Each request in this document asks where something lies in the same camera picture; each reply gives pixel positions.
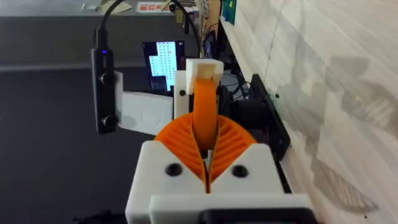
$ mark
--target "wood grain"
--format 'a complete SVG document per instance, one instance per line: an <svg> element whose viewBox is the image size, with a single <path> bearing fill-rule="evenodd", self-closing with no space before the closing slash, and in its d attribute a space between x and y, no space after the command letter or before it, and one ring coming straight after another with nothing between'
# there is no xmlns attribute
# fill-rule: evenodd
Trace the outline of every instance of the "wood grain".
<svg viewBox="0 0 398 224"><path fill-rule="evenodd" d="M325 223L398 223L398 2L240 0L222 22L288 129L281 162Z"/></svg>

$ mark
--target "black cable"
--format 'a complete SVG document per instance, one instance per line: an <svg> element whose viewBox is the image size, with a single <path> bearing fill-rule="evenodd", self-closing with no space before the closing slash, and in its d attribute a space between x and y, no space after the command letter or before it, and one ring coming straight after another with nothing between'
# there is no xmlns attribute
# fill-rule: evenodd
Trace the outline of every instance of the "black cable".
<svg viewBox="0 0 398 224"><path fill-rule="evenodd" d="M237 99L239 99L239 98L242 97L242 96L243 96L243 94L240 95L240 96L238 96L238 97L236 97L236 98L234 98L234 100L237 100Z"/></svg>
<svg viewBox="0 0 398 224"><path fill-rule="evenodd" d="M101 22L101 30L105 30L106 28L106 22L108 21L108 18L110 17L111 13L113 12L113 10L120 5L120 3L122 3L124 0L117 0L115 1L111 7L108 8L108 10L105 12L104 17L102 18L102 22Z"/></svg>
<svg viewBox="0 0 398 224"><path fill-rule="evenodd" d="M215 25L217 25L217 24L218 24L218 22L215 23L215 24L212 24L212 25L210 25L210 26L208 26L208 27L206 27L206 29L205 29L205 35L207 35L207 33L210 31L210 28L211 28L212 26L215 26Z"/></svg>
<svg viewBox="0 0 398 224"><path fill-rule="evenodd" d="M115 2L111 5L111 7L109 7L108 10L105 12L104 17L102 18L101 27L99 28L100 32L102 32L102 34L101 34L102 36L105 36L105 35L106 35L106 22L108 21L108 19L109 19L111 13L112 13L113 10L114 10L118 5L120 5L123 1L124 1L124 0L117 0L117 1L115 1ZM176 5L181 9L181 11L184 13L185 16L187 16L188 21L189 21L190 25L192 26L192 30L193 30L193 34L194 34L194 36L195 36L195 40L196 40L196 42L197 42L197 47L198 47L198 58L200 58L200 52L201 52L200 38L199 38L198 31L196 30L196 27L195 27L195 25L194 25L194 23L193 23L193 21L192 21L190 15L189 15L189 13L185 10L185 8L184 8L177 0L172 0L172 2L173 2L174 4L176 4Z"/></svg>
<svg viewBox="0 0 398 224"><path fill-rule="evenodd" d="M234 85L238 85L238 83L235 83L235 84L230 84L230 85L222 85L222 86L225 86L225 87L227 87L227 86L234 86Z"/></svg>
<svg viewBox="0 0 398 224"><path fill-rule="evenodd" d="M181 9L181 11L184 13L184 15L188 18L188 21L189 21L189 23L190 23L190 25L192 27L192 30L193 30L193 35L195 36L195 40L197 42L198 58L200 58L200 52L201 52L200 37L199 37L198 31L197 31L192 19L191 19L191 16L189 15L189 13L185 10L185 8L177 0L172 0L172 2L174 4L176 4Z"/></svg>

